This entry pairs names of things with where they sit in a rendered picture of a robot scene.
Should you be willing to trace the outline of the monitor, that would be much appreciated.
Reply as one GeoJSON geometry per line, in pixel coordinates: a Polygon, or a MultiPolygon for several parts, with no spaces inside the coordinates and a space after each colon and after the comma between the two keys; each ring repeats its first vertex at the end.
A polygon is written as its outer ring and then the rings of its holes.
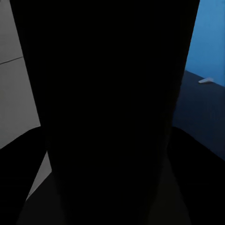
{"type": "Polygon", "coordinates": [[[200,0],[0,0],[0,149],[41,127],[66,225],[150,225],[200,0]]]}

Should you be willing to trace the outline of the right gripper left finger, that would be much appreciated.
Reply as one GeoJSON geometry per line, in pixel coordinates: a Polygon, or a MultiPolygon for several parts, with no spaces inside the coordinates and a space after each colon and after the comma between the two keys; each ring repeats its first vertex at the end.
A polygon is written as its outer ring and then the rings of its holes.
{"type": "Polygon", "coordinates": [[[46,150],[41,127],[0,149],[0,225],[16,225],[46,150]]]}

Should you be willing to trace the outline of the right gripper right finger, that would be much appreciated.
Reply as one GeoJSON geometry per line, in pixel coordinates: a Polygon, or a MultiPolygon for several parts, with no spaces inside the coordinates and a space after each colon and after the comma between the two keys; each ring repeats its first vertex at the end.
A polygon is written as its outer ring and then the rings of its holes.
{"type": "Polygon", "coordinates": [[[225,161],[173,126],[166,153],[192,225],[225,225],[225,161]]]}

